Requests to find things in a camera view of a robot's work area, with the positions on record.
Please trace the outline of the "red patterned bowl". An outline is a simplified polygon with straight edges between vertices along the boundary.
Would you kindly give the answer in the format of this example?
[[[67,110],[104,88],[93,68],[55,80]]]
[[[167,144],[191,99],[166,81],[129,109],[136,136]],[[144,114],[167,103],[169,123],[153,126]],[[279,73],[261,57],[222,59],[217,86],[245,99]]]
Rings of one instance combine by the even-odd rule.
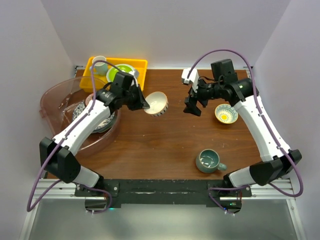
[[[93,97],[94,97],[94,94],[93,94],[93,93],[91,93],[90,95],[88,95],[88,96],[86,97],[86,99],[84,100],[85,106],[87,106],[87,105],[89,104],[89,102],[93,99]]]

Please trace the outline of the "dark floral plate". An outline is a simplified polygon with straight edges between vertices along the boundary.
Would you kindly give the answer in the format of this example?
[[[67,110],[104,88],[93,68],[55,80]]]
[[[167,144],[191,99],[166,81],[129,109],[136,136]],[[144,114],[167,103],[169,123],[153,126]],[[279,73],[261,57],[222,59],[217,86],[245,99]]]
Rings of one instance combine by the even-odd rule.
[[[84,111],[85,108],[86,108],[85,102],[84,102],[84,101],[80,102],[80,103],[75,107],[75,109],[73,110],[73,113],[72,113],[72,121],[74,121],[74,120]]]

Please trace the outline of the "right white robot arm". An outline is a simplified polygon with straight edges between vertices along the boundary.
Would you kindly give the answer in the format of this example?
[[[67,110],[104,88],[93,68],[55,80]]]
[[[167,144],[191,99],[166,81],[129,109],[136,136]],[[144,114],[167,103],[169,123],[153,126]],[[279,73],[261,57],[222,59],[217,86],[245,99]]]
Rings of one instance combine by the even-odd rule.
[[[258,163],[226,174],[223,177],[223,192],[233,197],[242,186],[264,186],[288,174],[293,165],[302,159],[302,154],[298,149],[291,149],[275,129],[253,81],[250,78],[238,79],[230,59],[212,63],[211,70],[213,82],[205,82],[196,69],[183,70],[182,83],[191,86],[184,101],[184,112],[200,116],[197,103],[206,107],[209,100],[227,101],[246,124],[261,158]]]

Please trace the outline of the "green rim lettered plate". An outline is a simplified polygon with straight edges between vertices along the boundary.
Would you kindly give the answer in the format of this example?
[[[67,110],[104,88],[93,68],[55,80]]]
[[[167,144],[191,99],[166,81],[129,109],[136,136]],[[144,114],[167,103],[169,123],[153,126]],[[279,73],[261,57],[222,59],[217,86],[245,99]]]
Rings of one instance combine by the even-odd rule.
[[[96,133],[104,133],[104,132],[108,131],[116,123],[116,120],[117,120],[117,116],[116,115],[112,115],[112,116],[106,118],[104,121],[102,121],[95,128],[95,130],[92,133],[96,134]]]

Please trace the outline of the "white bowl orange rim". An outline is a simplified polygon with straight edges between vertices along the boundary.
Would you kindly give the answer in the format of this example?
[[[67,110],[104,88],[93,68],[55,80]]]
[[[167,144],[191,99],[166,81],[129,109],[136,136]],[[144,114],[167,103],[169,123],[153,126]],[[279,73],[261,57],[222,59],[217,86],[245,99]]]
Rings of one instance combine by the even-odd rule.
[[[144,109],[144,112],[153,116],[159,117],[163,115],[169,107],[168,97],[164,92],[152,92],[145,98],[149,108]]]

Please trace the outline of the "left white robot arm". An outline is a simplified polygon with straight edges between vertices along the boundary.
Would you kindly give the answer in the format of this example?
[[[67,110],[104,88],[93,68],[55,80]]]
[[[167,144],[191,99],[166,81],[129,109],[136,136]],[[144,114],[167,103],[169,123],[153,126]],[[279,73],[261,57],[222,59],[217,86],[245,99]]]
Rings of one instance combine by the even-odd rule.
[[[39,144],[42,170],[65,183],[85,186],[92,196],[105,189],[104,178],[84,166],[76,155],[89,135],[105,119],[122,106],[131,111],[148,109],[141,87],[133,71],[119,71],[114,80],[93,91],[93,97],[82,113],[53,138],[43,138]]]

